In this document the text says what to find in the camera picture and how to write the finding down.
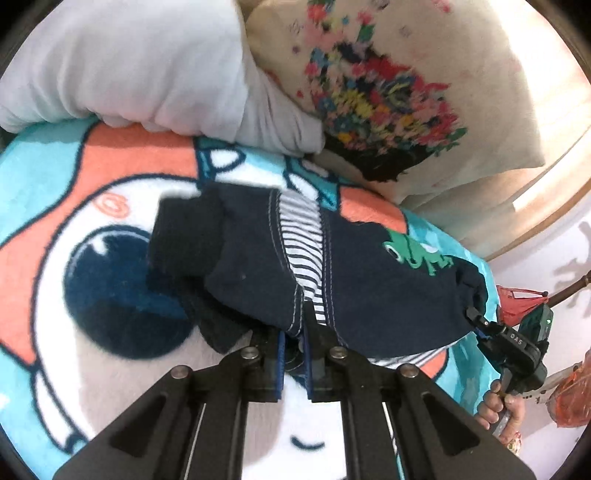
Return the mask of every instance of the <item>cartoon print blanket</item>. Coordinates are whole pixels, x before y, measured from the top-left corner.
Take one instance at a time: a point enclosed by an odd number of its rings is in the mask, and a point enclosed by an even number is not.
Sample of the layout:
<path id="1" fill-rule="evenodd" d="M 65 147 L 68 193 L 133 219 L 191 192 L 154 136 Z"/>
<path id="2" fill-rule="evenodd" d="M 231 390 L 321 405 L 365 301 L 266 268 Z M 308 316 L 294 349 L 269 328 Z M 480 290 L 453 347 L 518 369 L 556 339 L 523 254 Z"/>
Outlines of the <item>cartoon print blanket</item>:
<path id="1" fill-rule="evenodd" d="M 171 367 L 219 362 L 176 301 L 144 282 L 159 198 L 193 195 L 208 181 L 295 189 L 347 218 L 473 262 L 486 278 L 487 318 L 495 317 L 498 296 L 484 261 L 305 160 L 96 119 L 28 128 L 0 156 L 0 424 L 40 480 Z M 116 288 L 121 282 L 135 286 L 133 295 Z M 77 313 L 107 297 L 118 305 L 109 317 Z M 143 321 L 126 322 L 130 312 Z M 129 328 L 137 330 L 133 348 L 109 349 Z M 419 365 L 470 412 L 498 376 L 473 334 L 381 364 L 401 361 Z M 283 398 L 250 408 L 243 478 L 345 477 L 340 406 L 312 405 L 291 377 Z"/>

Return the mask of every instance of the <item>dark blue circle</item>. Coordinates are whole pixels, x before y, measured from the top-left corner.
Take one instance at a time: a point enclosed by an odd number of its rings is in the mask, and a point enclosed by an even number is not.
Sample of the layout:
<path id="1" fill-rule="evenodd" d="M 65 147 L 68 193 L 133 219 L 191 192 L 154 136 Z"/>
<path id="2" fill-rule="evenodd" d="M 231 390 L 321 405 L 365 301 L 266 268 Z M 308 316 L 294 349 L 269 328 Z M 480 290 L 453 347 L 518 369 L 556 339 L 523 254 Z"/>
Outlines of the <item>dark blue circle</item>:
<path id="1" fill-rule="evenodd" d="M 149 239 L 130 226 L 96 230 L 76 247 L 64 276 L 76 324 L 103 349 L 129 359 L 165 355 L 194 327 L 175 298 L 148 288 Z"/>

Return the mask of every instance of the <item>turquoise fabric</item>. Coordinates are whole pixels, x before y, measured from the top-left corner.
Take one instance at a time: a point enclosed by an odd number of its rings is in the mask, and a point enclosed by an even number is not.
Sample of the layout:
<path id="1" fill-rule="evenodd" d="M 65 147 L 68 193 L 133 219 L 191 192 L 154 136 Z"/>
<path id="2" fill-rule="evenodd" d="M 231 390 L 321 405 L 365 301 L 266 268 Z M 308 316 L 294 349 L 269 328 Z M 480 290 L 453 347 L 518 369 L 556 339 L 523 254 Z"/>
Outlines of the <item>turquoise fabric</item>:
<path id="1" fill-rule="evenodd" d="M 86 135 L 96 121 L 90 118 L 30 127 L 0 154 L 0 248 L 68 194 L 76 181 L 77 162 Z M 315 172 L 294 158 L 207 138 L 196 138 L 194 143 L 200 171 L 198 184 L 207 180 L 240 181 L 237 174 L 230 180 L 228 175 L 246 166 L 243 169 L 254 171 L 256 175 L 252 178 L 260 184 L 293 187 L 294 179 L 304 179 L 318 191 L 322 206 L 331 210 L 339 206 L 339 185 L 349 184 L 335 175 Z M 212 155 L 224 148 L 234 149 L 236 160 L 231 166 L 219 168 Z M 486 317 L 495 320 L 499 299 L 486 262 L 425 220 L 411 212 L 404 214 L 414 239 L 444 255 L 464 258 L 479 268 L 489 292 Z M 7 346 L 0 344 L 0 424 L 31 470 L 40 480 L 50 480 L 56 469 L 85 442 L 74 438 L 64 449 L 48 434 L 34 398 L 37 369 L 36 364 L 24 364 Z M 436 381 L 467 411 L 474 413 L 495 378 L 498 374 L 479 352 L 474 334 L 469 334 L 449 349 L 447 365 Z"/>

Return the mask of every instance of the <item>floral pillowcase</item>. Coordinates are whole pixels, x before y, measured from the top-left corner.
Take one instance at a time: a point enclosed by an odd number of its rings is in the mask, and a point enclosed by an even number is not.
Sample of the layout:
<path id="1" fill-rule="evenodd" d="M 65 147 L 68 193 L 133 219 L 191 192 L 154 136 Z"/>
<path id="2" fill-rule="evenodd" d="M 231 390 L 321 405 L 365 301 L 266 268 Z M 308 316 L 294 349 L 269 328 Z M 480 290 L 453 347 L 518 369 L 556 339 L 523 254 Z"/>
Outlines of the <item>floral pillowcase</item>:
<path id="1" fill-rule="evenodd" d="M 259 66 L 322 119 L 317 161 L 390 200 L 543 165 L 486 0 L 266 0 L 246 32 Z"/>

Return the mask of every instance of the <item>metal bolt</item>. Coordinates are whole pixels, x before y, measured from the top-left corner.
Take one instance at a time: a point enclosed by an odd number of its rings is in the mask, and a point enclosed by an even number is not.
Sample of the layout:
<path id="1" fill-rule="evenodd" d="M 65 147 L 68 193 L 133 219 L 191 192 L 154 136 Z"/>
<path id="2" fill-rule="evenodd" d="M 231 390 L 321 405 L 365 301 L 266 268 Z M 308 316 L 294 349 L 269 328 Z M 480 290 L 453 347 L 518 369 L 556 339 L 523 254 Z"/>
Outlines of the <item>metal bolt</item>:
<path id="1" fill-rule="evenodd" d="M 173 367 L 173 369 L 170 371 L 170 374 L 173 378 L 180 380 L 181 378 L 188 377 L 189 372 L 190 368 L 187 367 L 187 365 L 177 365 L 176 367 Z"/>
<path id="2" fill-rule="evenodd" d="M 414 378 L 418 375 L 418 368 L 413 364 L 404 364 L 400 367 L 400 373 L 403 377 Z"/>
<path id="3" fill-rule="evenodd" d="M 337 360 L 347 358 L 347 355 L 349 354 L 344 346 L 334 346 L 330 349 L 329 353 L 332 358 L 336 358 Z"/>
<path id="4" fill-rule="evenodd" d="M 247 346 L 240 351 L 240 356 L 244 360 L 254 360 L 258 355 L 259 351 L 255 346 Z"/>

